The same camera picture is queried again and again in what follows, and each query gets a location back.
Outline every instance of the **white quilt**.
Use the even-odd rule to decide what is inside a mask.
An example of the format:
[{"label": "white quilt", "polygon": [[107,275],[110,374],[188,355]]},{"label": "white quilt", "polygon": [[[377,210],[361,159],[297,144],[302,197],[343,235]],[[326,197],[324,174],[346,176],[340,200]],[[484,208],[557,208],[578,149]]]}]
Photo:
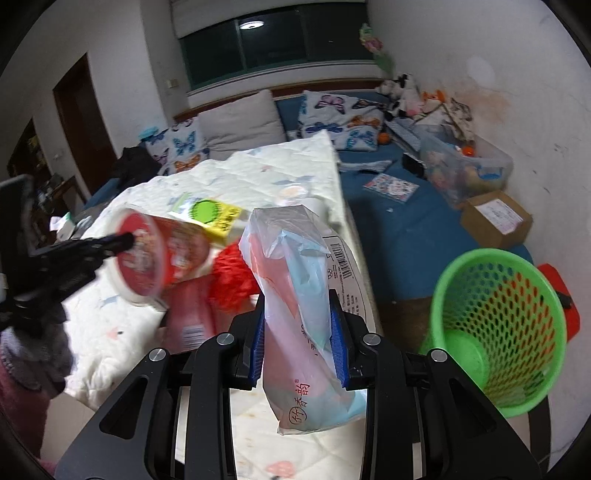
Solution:
[{"label": "white quilt", "polygon": [[[337,161],[325,131],[304,140],[238,152],[226,161],[206,160],[192,170],[156,177],[124,191],[84,237],[108,234],[109,219],[122,206],[137,206],[147,213],[165,216],[175,198],[192,192],[252,210],[274,206],[276,195],[286,185],[304,183],[313,196],[326,202],[329,222],[350,246],[372,298],[355,227],[347,221]],[[69,316],[66,331],[76,357],[76,369],[67,379],[66,393],[96,410],[113,387],[156,346],[155,333],[162,313],[120,298],[104,267],[94,283],[69,298],[64,306]],[[368,328],[375,331],[376,326]],[[262,388],[257,390],[232,393],[236,463],[241,477],[359,478],[363,422],[319,434],[280,437]],[[293,474],[274,473],[282,467],[286,472],[293,468]]]}]

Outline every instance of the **green plastic basket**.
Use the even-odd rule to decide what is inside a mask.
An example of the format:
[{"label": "green plastic basket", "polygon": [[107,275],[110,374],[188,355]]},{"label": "green plastic basket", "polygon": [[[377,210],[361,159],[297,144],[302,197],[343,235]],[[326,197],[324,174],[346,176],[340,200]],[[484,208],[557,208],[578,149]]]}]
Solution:
[{"label": "green plastic basket", "polygon": [[534,408],[562,368],[566,322],[556,292],[529,262],[482,248],[456,258],[433,296],[421,348],[446,350],[505,418]]}]

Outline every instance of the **instant noodle cup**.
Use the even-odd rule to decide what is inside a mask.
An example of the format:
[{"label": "instant noodle cup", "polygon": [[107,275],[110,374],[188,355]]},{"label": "instant noodle cup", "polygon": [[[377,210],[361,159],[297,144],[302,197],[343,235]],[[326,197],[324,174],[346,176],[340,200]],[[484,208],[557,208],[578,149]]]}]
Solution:
[{"label": "instant noodle cup", "polygon": [[152,303],[168,286],[192,278],[207,260],[209,241],[199,225],[148,215],[135,208],[117,212],[109,233],[132,233],[132,249],[108,263],[115,289],[136,304]]}]

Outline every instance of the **window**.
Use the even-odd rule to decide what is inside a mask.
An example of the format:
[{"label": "window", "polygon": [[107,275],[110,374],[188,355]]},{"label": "window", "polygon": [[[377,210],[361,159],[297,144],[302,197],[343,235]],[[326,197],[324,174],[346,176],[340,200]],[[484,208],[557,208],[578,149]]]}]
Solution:
[{"label": "window", "polygon": [[372,60],[359,42],[364,3],[297,5],[234,18],[180,39],[193,89],[282,65]]}]

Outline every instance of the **orange ball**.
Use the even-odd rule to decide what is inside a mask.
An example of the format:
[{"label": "orange ball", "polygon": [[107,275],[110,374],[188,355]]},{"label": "orange ball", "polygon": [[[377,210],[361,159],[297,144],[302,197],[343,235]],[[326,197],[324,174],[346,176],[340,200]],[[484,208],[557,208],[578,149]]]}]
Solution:
[{"label": "orange ball", "polygon": [[378,144],[380,145],[388,145],[392,141],[392,135],[387,132],[382,132],[378,134]]},{"label": "orange ball", "polygon": [[465,147],[462,147],[462,154],[465,157],[473,157],[474,155],[476,155],[476,152],[474,151],[474,147],[467,145]]}]

